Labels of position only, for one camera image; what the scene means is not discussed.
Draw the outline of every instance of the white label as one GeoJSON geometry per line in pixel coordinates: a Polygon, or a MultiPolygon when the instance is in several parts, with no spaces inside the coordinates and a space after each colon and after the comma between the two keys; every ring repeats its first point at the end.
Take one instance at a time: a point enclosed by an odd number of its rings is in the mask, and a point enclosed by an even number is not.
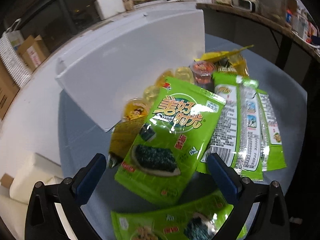
{"type": "Polygon", "coordinates": [[[247,104],[247,155],[243,168],[247,171],[255,171],[260,160],[261,131],[258,108],[258,96],[256,91],[249,87],[244,87],[245,102],[247,104]]]}
{"type": "Polygon", "coordinates": [[[276,119],[275,113],[273,112],[273,108],[271,106],[269,96],[259,93],[259,97],[260,97],[262,107],[266,116],[266,121],[268,124],[270,143],[282,145],[277,119],[276,119]]]}
{"type": "Polygon", "coordinates": [[[39,55],[36,52],[35,48],[33,46],[31,46],[27,49],[27,52],[29,54],[29,57],[32,60],[32,63],[35,65],[35,67],[39,67],[41,65],[41,60],[40,60],[39,55]]]}
{"type": "Polygon", "coordinates": [[[201,162],[206,162],[207,155],[217,153],[225,164],[230,167],[236,153],[237,139],[237,90],[236,86],[217,85],[215,93],[226,100],[221,116],[211,137],[208,153],[201,162]]]}
{"type": "Polygon", "coordinates": [[[126,218],[119,218],[119,223],[120,223],[120,226],[121,226],[122,230],[128,230],[129,229],[129,223],[128,223],[126,218]]]}
{"type": "Polygon", "coordinates": [[[219,110],[219,106],[211,101],[207,101],[207,103],[205,104],[205,106],[211,108],[213,110],[214,113],[217,113],[219,110]]]}

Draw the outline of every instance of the gray table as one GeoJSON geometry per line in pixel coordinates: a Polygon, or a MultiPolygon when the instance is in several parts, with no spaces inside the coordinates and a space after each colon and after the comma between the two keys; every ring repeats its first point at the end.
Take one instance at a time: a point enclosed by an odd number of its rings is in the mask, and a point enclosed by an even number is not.
{"type": "MultiPolygon", "coordinates": [[[[207,35],[206,51],[233,50],[239,45],[207,35]]],[[[302,148],[307,116],[307,93],[290,76],[278,67],[246,50],[250,77],[259,81],[259,87],[269,93],[283,140],[287,168],[264,173],[262,183],[278,180],[286,193],[296,169],[302,148]]],[[[103,132],[63,91],[59,106],[60,158],[65,177],[73,177],[86,166],[96,153],[107,156],[111,133],[103,132]]],[[[88,221],[102,239],[115,239],[110,211],[146,212],[158,209],[141,197],[130,192],[116,181],[117,168],[106,170],[87,205],[82,207],[88,221]]],[[[205,196],[216,189],[210,175],[195,173],[183,193],[180,203],[205,196]]],[[[256,212],[254,205],[247,225],[250,226],[256,212]]]]}

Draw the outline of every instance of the white box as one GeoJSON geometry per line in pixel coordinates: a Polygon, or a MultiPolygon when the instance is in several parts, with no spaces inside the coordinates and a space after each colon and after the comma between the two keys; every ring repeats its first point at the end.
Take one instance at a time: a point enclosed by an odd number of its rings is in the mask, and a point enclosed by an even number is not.
{"type": "Polygon", "coordinates": [[[125,12],[122,0],[96,0],[94,4],[101,20],[125,12]]]}
{"type": "Polygon", "coordinates": [[[126,101],[142,97],[164,70],[188,66],[204,53],[202,10],[150,11],[95,32],[99,38],[79,41],[60,59],[56,79],[105,131],[121,119],[126,101]]]}

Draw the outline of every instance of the basket handle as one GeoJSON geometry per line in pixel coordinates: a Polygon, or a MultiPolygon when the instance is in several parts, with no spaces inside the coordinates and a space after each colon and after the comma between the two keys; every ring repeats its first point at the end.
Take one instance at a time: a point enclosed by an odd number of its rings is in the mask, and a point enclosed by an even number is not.
{"type": "Polygon", "coordinates": [[[8,32],[15,31],[17,29],[19,23],[21,22],[21,20],[22,20],[21,18],[15,20],[15,22],[5,32],[8,33],[8,32]]]}

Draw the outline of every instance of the white panel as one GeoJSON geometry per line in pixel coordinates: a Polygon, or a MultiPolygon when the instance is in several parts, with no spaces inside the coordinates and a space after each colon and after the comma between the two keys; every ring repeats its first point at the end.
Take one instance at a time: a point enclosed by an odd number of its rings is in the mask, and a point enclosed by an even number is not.
{"type": "Polygon", "coordinates": [[[102,129],[121,118],[125,102],[141,97],[168,68],[189,65],[204,52],[201,10],[148,20],[130,32],[94,43],[57,80],[73,100],[102,129]]]}

